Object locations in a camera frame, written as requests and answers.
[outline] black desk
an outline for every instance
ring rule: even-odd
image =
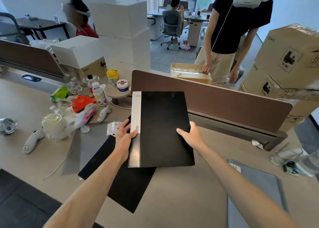
[[[38,20],[29,20],[27,18],[19,18],[17,19],[18,25],[21,28],[30,29],[34,31],[35,36],[40,40],[40,37],[38,35],[38,31],[41,33],[43,38],[46,38],[46,35],[44,33],[45,30],[50,30],[54,28],[62,27],[66,37],[69,39],[69,33],[66,30],[66,23],[61,22],[60,24],[57,24],[53,20],[45,20],[45,19],[38,19]]]

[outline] red shirt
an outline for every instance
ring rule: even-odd
[[[77,30],[75,32],[76,36],[89,36],[89,37],[95,37],[95,38],[99,38],[98,34],[95,32],[95,30],[90,27],[90,25],[88,23],[84,23],[84,25],[82,26],[82,30]]]

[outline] beige pants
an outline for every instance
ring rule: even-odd
[[[211,52],[213,68],[211,69],[212,84],[223,84],[228,78],[230,69],[232,67],[235,53],[219,54]],[[195,64],[205,64],[205,49],[201,48],[195,60]]]

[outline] black mouse pad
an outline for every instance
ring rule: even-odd
[[[107,159],[114,148],[115,137],[109,136],[78,175],[87,179]],[[107,195],[128,211],[134,213],[155,170],[155,167],[128,168],[128,160],[126,160],[115,176]]]

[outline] woman sitting at desk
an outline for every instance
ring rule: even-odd
[[[179,11],[181,14],[181,22],[184,22],[183,29],[187,26],[188,21],[184,21],[184,7],[181,5],[181,0],[172,0],[171,4],[167,5],[166,10]]]
[[[70,0],[70,3],[62,4],[62,10],[68,19],[68,22],[77,28],[77,31],[75,32],[76,36],[99,38],[94,29],[87,23],[91,13],[82,0]]]

